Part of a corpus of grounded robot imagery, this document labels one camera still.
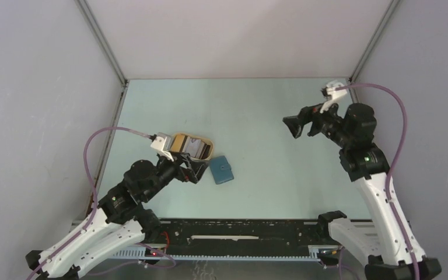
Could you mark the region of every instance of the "robotic arm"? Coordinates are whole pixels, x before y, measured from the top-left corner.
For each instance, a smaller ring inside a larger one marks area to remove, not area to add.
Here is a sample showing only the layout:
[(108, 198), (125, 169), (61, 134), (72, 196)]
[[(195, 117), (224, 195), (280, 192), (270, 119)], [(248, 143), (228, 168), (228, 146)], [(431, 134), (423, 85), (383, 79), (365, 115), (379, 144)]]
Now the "robotic arm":
[[(329, 212), (318, 217), (321, 232), (346, 247), (365, 267), (368, 280), (412, 280), (415, 271), (411, 254), (414, 253), (421, 279), (433, 279), (441, 272), (439, 261), (428, 258), (418, 244), (394, 192), (392, 178), (386, 190), (389, 171), (384, 153), (373, 143), (377, 125), (373, 109), (362, 103), (351, 104), (344, 118), (337, 115), (337, 101), (348, 94), (336, 90), (343, 84), (334, 81), (322, 89), (325, 103), (307, 106), (296, 116), (285, 117), (294, 138), (301, 136), (303, 127), (311, 123), (308, 136), (324, 134), (341, 150), (339, 159), (352, 182), (370, 209), (379, 243), (360, 232), (341, 211)], [(405, 244), (404, 233), (396, 218), (399, 215), (411, 250)]]
[[(142, 241), (152, 242), (159, 236), (159, 219), (152, 210), (144, 209), (142, 203), (152, 199), (173, 179), (196, 184), (207, 168), (207, 162), (193, 161), (187, 153), (169, 152), (170, 142), (171, 137), (166, 134), (153, 136), (151, 147), (159, 157), (156, 166), (148, 160), (133, 163), (123, 180), (99, 200), (86, 230), (82, 228), (91, 214), (49, 249), (27, 254), (26, 261), (32, 270), (47, 260), (37, 279), (79, 279), (119, 250)], [(49, 260), (57, 248), (78, 232), (77, 238)]]

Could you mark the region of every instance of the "white wall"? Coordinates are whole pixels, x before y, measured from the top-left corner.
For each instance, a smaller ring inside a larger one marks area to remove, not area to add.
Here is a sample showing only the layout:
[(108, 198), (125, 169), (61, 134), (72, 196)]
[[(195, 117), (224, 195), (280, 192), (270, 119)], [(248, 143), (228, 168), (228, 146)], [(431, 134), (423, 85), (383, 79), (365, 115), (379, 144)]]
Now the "white wall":
[(89, 1), (127, 78), (348, 77), (390, 0)]
[[(448, 1), (402, 1), (360, 82), (387, 86), (408, 110), (409, 131), (395, 188), (415, 236), (448, 279)], [(361, 90), (375, 109), (376, 142), (392, 160), (401, 113), (391, 97)]]
[(25, 254), (86, 209), (83, 146), (120, 92), (74, 1), (0, 1), (0, 279), (25, 279)]

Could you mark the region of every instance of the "white tabletop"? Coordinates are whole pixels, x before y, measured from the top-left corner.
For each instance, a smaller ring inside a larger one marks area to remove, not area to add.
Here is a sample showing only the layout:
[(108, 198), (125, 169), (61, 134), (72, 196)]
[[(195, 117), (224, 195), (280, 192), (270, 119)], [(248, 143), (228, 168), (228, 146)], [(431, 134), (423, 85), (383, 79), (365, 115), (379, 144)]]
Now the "white tabletop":
[[(341, 210), (370, 218), (343, 171), (339, 147), (319, 134), (291, 136), (282, 118), (324, 101), (333, 79), (131, 80), (118, 125), (154, 134), (187, 132), (211, 139), (234, 180), (216, 185), (208, 169), (198, 184), (173, 180), (147, 207), (159, 218), (314, 219)], [(351, 102), (339, 104), (344, 116)], [(157, 162), (147, 139), (115, 134), (99, 198), (140, 159)]]

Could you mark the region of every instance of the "table surface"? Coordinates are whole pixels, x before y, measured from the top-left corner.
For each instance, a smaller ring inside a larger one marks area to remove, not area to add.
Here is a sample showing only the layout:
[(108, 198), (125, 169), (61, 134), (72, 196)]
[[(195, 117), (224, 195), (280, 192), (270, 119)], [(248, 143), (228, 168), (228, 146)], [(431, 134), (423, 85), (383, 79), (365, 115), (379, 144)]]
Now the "table surface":
[[(174, 180), (146, 207), (159, 218), (316, 219), (334, 210), (352, 219), (370, 218), (340, 165), (339, 147), (323, 135), (294, 139), (282, 122), (304, 106), (323, 102), (320, 89), (331, 80), (131, 80), (119, 126), (209, 138), (213, 156), (225, 155), (235, 177), (216, 185), (207, 170), (198, 184)], [(340, 116), (350, 103), (349, 96), (340, 102)], [(149, 144), (125, 131), (115, 133), (99, 198), (133, 162), (156, 163)]]

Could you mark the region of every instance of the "blue wallet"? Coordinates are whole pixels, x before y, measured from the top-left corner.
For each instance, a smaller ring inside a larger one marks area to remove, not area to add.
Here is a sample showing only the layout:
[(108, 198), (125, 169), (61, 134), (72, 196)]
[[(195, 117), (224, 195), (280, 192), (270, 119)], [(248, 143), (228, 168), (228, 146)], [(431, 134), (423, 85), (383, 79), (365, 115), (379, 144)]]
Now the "blue wallet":
[(229, 165), (225, 156), (218, 156), (211, 159), (209, 166), (217, 185), (234, 179), (231, 165)]

